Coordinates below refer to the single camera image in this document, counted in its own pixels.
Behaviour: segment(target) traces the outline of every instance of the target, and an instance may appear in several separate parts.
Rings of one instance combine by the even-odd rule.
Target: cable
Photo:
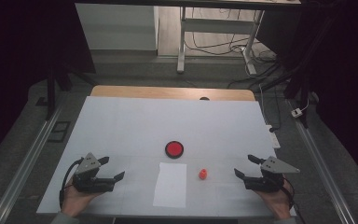
[[[248,87],[248,90],[250,90],[254,85],[257,85],[257,84],[259,84],[259,83],[261,83],[264,79],[266,79],[267,77],[269,77],[272,73],[274,73],[278,68],[280,68],[281,67],[281,65],[280,64],[278,64],[278,63],[275,63],[275,64],[273,64],[270,68],[272,68],[273,67],[273,69],[271,70],[271,71],[269,71],[264,77],[261,77],[260,79],[258,79],[256,82],[254,82],[254,83],[252,83],[251,85],[249,85],[249,87]]]
[[[198,86],[196,84],[194,84],[194,83],[192,83],[192,82],[190,82],[188,80],[185,80],[185,83],[190,84],[191,86],[193,86],[195,88],[198,88]]]
[[[270,57],[266,57],[266,58],[262,58],[261,54],[265,53],[265,52],[272,52],[272,50],[267,49],[267,50],[263,50],[260,53],[258,53],[258,57],[255,56],[255,52],[253,51],[253,49],[251,49],[252,52],[252,59],[255,60],[255,62],[257,63],[276,63],[278,60],[276,58],[270,58]]]
[[[291,193],[287,188],[284,187],[284,184],[283,185],[279,185],[277,182],[275,182],[273,179],[269,178],[269,177],[266,177],[264,176],[263,177],[264,179],[266,179],[267,181],[269,181],[270,183],[274,184],[276,187],[279,188],[279,190],[281,190],[284,194],[286,194],[286,196],[289,198],[289,209],[292,209],[292,207],[294,206],[295,204],[295,188],[293,188],[293,185],[290,183],[289,180],[287,180],[284,175],[282,176],[283,178],[283,183],[284,183],[284,180],[287,181],[287,183],[289,183],[290,187],[292,188],[293,190],[293,193]]]
[[[290,188],[293,191],[293,197],[295,197],[295,194],[296,194],[295,187],[293,187],[292,183],[286,177],[283,177],[283,179],[286,180],[287,183],[290,185]]]
[[[237,21],[240,19],[240,14],[241,14],[241,10],[238,11]],[[232,44],[232,41],[234,40],[234,36],[235,36],[235,34],[231,37],[231,42],[228,46],[229,49],[231,49],[231,44]]]
[[[228,15],[227,15],[227,18],[226,18],[226,19],[229,18],[229,15],[231,15],[231,9],[228,11]]]
[[[275,98],[275,103],[276,103],[276,106],[277,106],[277,109],[278,109],[278,127],[271,127],[271,128],[269,129],[269,131],[270,131],[271,133],[273,133],[273,132],[279,130],[279,129],[281,128],[281,125],[282,125],[281,109],[280,109],[279,103],[278,103],[278,94],[277,94],[277,88],[276,88],[276,86],[275,86],[275,88],[274,88],[274,93],[275,93],[275,97],[274,97],[274,98]],[[268,124],[270,124],[270,125],[272,126],[272,123],[270,122],[269,116],[268,116],[267,113],[266,113],[266,120],[267,120]]]
[[[267,74],[267,72],[269,71],[269,69],[271,69],[272,67],[274,67],[274,65],[276,65],[276,63],[273,64],[272,66],[270,66],[270,67],[269,67],[268,69],[266,69],[264,72],[262,72],[262,73],[260,74],[260,76],[263,76],[263,75],[265,75],[265,74],[266,74],[266,77],[269,76],[269,74]],[[254,78],[255,78],[255,77],[247,77],[247,78],[240,79],[240,80],[234,80],[234,81],[228,83],[227,89],[229,89],[229,88],[231,87],[231,85],[234,84],[234,83],[241,83],[241,82],[244,82],[244,81],[247,81],[247,80],[250,80],[250,79],[254,79]],[[253,84],[251,84],[251,85],[248,87],[248,89],[250,89],[250,87],[252,87],[252,86],[255,85],[255,84],[258,84],[258,83],[253,83]]]
[[[193,49],[191,47],[188,46],[188,44],[185,42],[185,45],[188,49]],[[198,50],[198,51],[202,51],[202,52],[205,52],[205,53],[209,53],[209,54],[212,54],[212,55],[224,55],[224,54],[229,54],[231,52],[234,51],[234,49],[230,50],[230,51],[227,51],[227,52],[223,52],[223,53],[213,53],[213,52],[210,52],[210,51],[207,51],[207,50],[203,50],[203,49],[193,49],[193,50]]]
[[[226,11],[222,11],[222,9],[224,9],[224,8],[219,8],[220,13],[225,13],[225,12],[230,12],[231,11],[231,9],[226,9]]]
[[[260,93],[261,93],[261,111],[263,113],[263,119],[264,122],[267,124],[266,117],[264,116],[264,101],[263,101],[263,90],[261,90],[261,84],[258,84],[258,87],[260,87]]]
[[[235,40],[233,41],[232,43],[237,43],[237,42],[240,42],[240,41],[243,41],[243,40],[247,40],[249,38],[244,38],[244,39],[239,39],[239,40]],[[219,47],[219,46],[223,46],[223,45],[227,45],[227,44],[230,44],[231,42],[226,42],[226,43],[223,43],[223,44],[216,44],[216,45],[209,45],[209,46],[198,46],[196,44],[196,40],[195,40],[195,37],[194,37],[194,32],[193,32],[193,42],[194,42],[194,46],[196,46],[198,49],[208,49],[208,48],[213,48],[213,47]]]
[[[252,58],[252,60],[251,61],[256,61],[257,63],[258,63],[258,61],[257,60],[255,60],[255,53],[254,53],[254,51],[253,51],[253,49],[251,48],[251,52],[253,53],[253,55],[254,56],[252,56],[251,55],[251,58]],[[274,63],[273,65],[276,65],[276,64],[278,64],[278,61],[277,60],[274,60],[274,61],[270,61],[269,63]],[[262,76],[262,74],[259,74],[259,75],[257,75],[257,76],[253,76],[253,75],[251,75],[249,72],[248,72],[248,70],[245,70],[245,72],[246,72],[246,74],[249,76],[249,77],[254,77],[254,78],[263,78],[263,77],[261,77]]]
[[[233,45],[233,46],[230,47],[230,49],[233,50],[236,53],[243,53],[244,48],[246,48],[246,45]]]
[[[193,10],[191,10],[191,18],[194,18],[194,8],[193,8]]]
[[[69,173],[71,173],[72,169],[74,168],[74,166],[80,164],[82,161],[84,160],[84,158],[82,157],[80,160],[75,161],[74,163],[72,163],[72,165],[69,167],[68,171],[66,171],[65,177],[63,178],[62,181],[62,187],[60,190],[60,208],[62,208],[62,203],[63,203],[63,198],[64,198],[64,193],[65,193],[65,189],[66,189],[66,179],[68,178]]]
[[[301,215],[300,206],[298,205],[298,203],[295,203],[295,204],[294,204],[294,207],[295,207],[295,210],[296,210],[296,212],[298,213],[298,216],[300,217],[302,223],[306,224],[304,218],[303,218],[302,215]]]
[[[307,109],[307,107],[308,107],[309,104],[310,104],[310,99],[307,99],[307,105],[306,105],[303,109],[301,109],[301,111]]]

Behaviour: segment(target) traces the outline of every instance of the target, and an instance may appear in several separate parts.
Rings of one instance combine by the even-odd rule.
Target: metal frame
[[[75,0],[75,3],[161,7],[210,7],[280,11],[309,10],[317,7],[330,7],[330,5],[332,5],[317,6],[312,3],[308,4],[306,1],[303,1],[301,4],[276,4],[272,1],[270,3],[260,3],[236,0]]]
[[[241,48],[242,55],[245,60],[245,66],[249,71],[249,75],[256,75],[255,66],[252,63],[250,52],[255,41],[255,35],[257,34],[264,11],[257,11],[254,21],[222,21],[192,18],[187,19],[185,7],[182,7],[181,13],[180,45],[178,53],[178,64],[176,69],[177,73],[182,74],[185,72],[185,32],[199,32],[249,35],[246,48]]]
[[[10,184],[7,187],[4,195],[0,201],[0,223],[5,223],[8,215],[11,212],[11,209],[14,206],[14,203],[17,201],[25,182],[32,169],[36,163],[37,158],[39,157],[40,152],[42,151],[43,146],[48,140],[48,135],[50,134],[55,121],[58,116],[61,114],[62,106],[65,104],[68,93],[63,92],[56,106],[54,113],[52,114],[50,120],[45,121],[40,132],[38,133],[36,139],[25,155],[24,160],[22,161],[20,168],[17,170],[16,174],[13,176],[13,179],[10,181]]]
[[[286,103],[288,105],[289,112],[295,109],[290,104],[289,100],[286,100]],[[305,146],[307,147],[307,150],[310,153],[310,157],[313,160],[313,164],[315,165],[320,178],[324,182],[324,187],[327,193],[331,197],[332,203],[337,210],[337,214],[341,219],[341,222],[345,224],[356,223],[353,218],[353,214],[351,213],[351,209],[348,207],[348,204],[345,201],[345,198],[342,195],[341,190],[338,188],[336,182],[334,181],[334,178],[331,175],[331,172],[328,169],[327,164],[324,161],[324,158],[319,148],[316,146],[315,141],[313,140],[313,137],[310,134],[310,131],[304,128],[303,124],[299,119],[296,119],[296,126],[305,143]]]

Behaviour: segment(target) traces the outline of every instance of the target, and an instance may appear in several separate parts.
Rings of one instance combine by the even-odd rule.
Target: white card
[[[153,206],[186,207],[186,164],[159,164]]]

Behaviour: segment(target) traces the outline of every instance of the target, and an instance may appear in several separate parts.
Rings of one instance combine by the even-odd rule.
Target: white table
[[[165,155],[164,148],[172,140],[185,148],[176,160]],[[271,216],[261,199],[234,175],[237,168],[248,176],[261,176],[259,166],[247,161],[247,155],[263,159],[275,155],[258,102],[88,97],[37,213],[60,210],[58,192],[64,174],[89,152],[97,159],[110,157],[98,177],[126,174],[113,192],[98,197],[85,213],[113,217]],[[161,162],[186,164],[185,208],[153,206]],[[198,178],[202,168],[208,170],[205,180]]]

